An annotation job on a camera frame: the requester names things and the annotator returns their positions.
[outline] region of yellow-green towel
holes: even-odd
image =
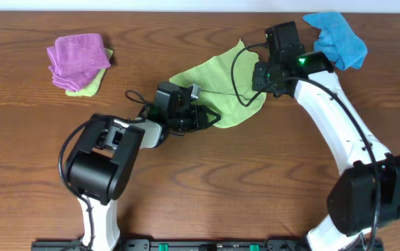
[[[188,87],[195,83],[201,87],[199,105],[206,105],[213,111],[222,115],[222,119],[215,123],[218,128],[229,128],[242,123],[258,112],[266,99],[266,93],[262,93],[249,107],[242,106],[234,93],[231,83],[231,64],[237,53],[245,45],[239,43],[219,56],[214,56],[183,73],[178,73],[169,81],[182,87]],[[259,56],[254,52],[243,52],[234,65],[234,79],[237,90],[243,102],[248,102],[256,94],[251,90],[254,64]]]
[[[106,51],[107,51],[107,56],[110,59],[114,51],[109,50],[107,48]],[[91,97],[95,95],[98,92],[98,89],[100,88],[102,76],[104,76],[104,73],[105,69],[101,69],[95,76],[95,78],[89,84],[87,84],[83,89],[81,89],[81,91],[66,91],[66,95],[72,97],[81,97],[81,96]]]

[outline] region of pink towel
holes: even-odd
[[[53,84],[69,91],[80,91],[98,74],[110,67],[100,34],[80,34],[56,39],[47,48],[52,62]]]

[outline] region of microfiber cloth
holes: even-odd
[[[262,93],[249,107],[243,107],[237,100],[231,83],[231,64],[237,53],[245,45],[240,40],[237,46],[219,56],[214,56],[183,73],[178,73],[169,81],[182,87],[198,84],[201,93],[197,100],[198,105],[206,105],[219,113],[222,119],[214,124],[218,128],[229,128],[242,123],[258,112],[266,99]],[[248,102],[256,94],[251,90],[254,64],[259,56],[254,52],[243,52],[234,66],[234,79],[240,97]]]
[[[367,55],[365,43],[353,33],[352,28],[341,13],[314,13],[303,19],[321,29],[319,39],[314,43],[314,51],[322,51],[336,67],[345,70],[349,67],[361,68]]]
[[[53,84],[69,91],[80,91],[99,73],[110,67],[100,34],[80,34],[56,39],[47,48],[52,62]]]
[[[107,56],[110,59],[114,51],[109,49],[106,49],[106,51],[107,51]],[[66,91],[66,95],[72,97],[81,97],[81,96],[91,97],[95,95],[98,92],[98,89],[100,88],[101,79],[102,76],[104,76],[105,70],[106,69],[101,69],[95,76],[95,78],[89,84],[87,84],[87,86],[85,86],[81,91]]]
[[[54,49],[47,50],[56,74],[65,77],[87,70],[110,67],[100,34],[89,33],[56,39]]]

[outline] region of green connector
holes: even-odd
[[[259,251],[259,245],[251,244],[249,246],[249,251]]]
[[[159,244],[158,245],[158,251],[169,251],[169,245],[167,245],[167,244]]]

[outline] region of blue cloth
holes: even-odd
[[[322,51],[336,67],[345,70],[349,67],[361,68],[367,55],[365,43],[358,38],[341,13],[314,13],[303,19],[321,29],[319,39],[314,43],[314,51]]]

